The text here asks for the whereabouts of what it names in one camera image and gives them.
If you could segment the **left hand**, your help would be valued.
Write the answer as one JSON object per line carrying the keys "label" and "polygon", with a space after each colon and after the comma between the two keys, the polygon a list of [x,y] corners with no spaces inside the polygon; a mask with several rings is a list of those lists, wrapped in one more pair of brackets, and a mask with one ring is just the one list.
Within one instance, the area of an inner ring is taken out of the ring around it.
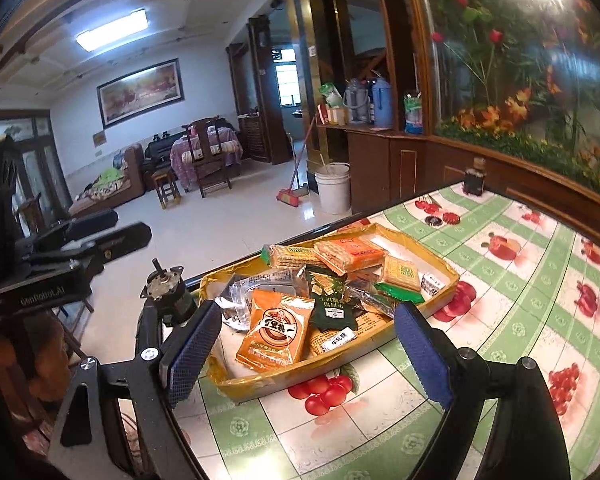
{"label": "left hand", "polygon": [[24,414],[31,399],[61,401],[71,378],[65,329],[48,312],[0,326],[0,388],[13,413]]}

